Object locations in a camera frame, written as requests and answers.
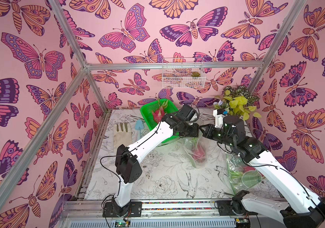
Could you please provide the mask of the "clear green zip-top bag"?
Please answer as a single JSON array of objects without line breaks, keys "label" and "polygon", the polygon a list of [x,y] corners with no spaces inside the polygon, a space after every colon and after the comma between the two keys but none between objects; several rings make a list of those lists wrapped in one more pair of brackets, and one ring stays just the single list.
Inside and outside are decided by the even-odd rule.
[{"label": "clear green zip-top bag", "polygon": [[183,141],[183,149],[189,162],[194,168],[201,168],[207,160],[207,152],[204,137],[186,138]]}]

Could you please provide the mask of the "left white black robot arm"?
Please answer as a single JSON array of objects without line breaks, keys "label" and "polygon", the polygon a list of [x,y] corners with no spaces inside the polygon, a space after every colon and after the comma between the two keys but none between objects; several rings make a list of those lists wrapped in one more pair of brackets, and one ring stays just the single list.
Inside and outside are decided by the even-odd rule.
[{"label": "left white black robot arm", "polygon": [[115,158],[118,190],[111,200],[111,210],[117,217],[124,217],[131,211],[133,183],[142,174],[141,163],[159,144],[172,136],[198,137],[199,111],[185,104],[176,112],[165,114],[157,126],[138,141],[117,148]]}]

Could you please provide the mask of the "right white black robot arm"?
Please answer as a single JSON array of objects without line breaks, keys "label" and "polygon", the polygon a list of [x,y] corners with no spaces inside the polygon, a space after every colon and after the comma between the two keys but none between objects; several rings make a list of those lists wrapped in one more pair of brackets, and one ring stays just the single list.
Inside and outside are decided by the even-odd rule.
[{"label": "right white black robot arm", "polygon": [[199,129],[203,137],[229,146],[232,154],[264,175],[286,199],[286,202],[275,201],[242,190],[232,197],[235,214],[254,212],[287,228],[318,228],[325,222],[325,197],[298,181],[261,141],[246,136],[244,121],[238,116],[226,116],[219,126],[205,124]]}]

